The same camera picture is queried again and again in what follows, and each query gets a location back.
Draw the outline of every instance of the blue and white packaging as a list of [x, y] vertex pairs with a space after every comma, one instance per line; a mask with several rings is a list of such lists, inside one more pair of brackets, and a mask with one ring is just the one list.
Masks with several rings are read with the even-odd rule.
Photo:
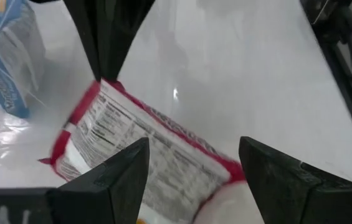
[[20, 118], [44, 74], [45, 48], [26, 0], [0, 0], [0, 106]]

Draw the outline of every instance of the clear plastic bag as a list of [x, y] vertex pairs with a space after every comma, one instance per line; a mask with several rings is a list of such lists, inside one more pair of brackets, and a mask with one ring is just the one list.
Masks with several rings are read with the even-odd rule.
[[[0, 1], [0, 63], [0, 166], [39, 166], [94, 81], [63, 2]], [[19, 78], [25, 69], [30, 80]]]

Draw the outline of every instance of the red and white package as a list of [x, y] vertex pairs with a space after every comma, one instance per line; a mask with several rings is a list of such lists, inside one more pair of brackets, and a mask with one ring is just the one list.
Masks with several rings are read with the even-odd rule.
[[72, 180], [142, 137], [150, 139], [139, 214], [146, 223], [191, 223], [217, 190], [244, 180], [239, 162], [105, 80], [91, 86], [71, 115], [50, 164]]

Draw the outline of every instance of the snack package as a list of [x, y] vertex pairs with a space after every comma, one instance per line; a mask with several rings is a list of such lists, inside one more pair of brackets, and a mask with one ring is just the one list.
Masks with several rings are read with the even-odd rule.
[[92, 85], [69, 121], [50, 158], [56, 173], [67, 180], [149, 137], [142, 223], [191, 223], [214, 192], [244, 179], [239, 162], [138, 101], [119, 83]]
[[26, 0], [0, 0], [0, 106], [29, 116], [29, 100], [44, 73], [45, 48]]

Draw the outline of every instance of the white table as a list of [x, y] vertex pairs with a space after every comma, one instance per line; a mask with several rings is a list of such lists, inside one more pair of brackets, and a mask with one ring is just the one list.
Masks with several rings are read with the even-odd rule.
[[157, 0], [126, 89], [237, 157], [250, 136], [352, 181], [352, 119], [298, 0]]

